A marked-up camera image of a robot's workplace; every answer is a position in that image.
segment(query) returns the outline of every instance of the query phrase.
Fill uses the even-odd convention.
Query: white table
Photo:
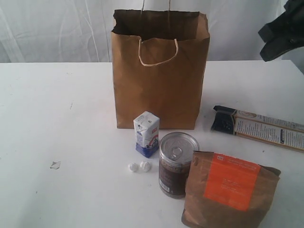
[[[280,169],[260,227],[304,227],[304,154],[210,132],[215,104],[304,124],[302,73],[290,61],[208,62],[186,132],[202,150]],[[0,227],[185,227],[184,200],[159,188],[158,154],[151,172],[128,171],[148,160],[134,143],[133,130],[115,127],[111,63],[0,64]]]

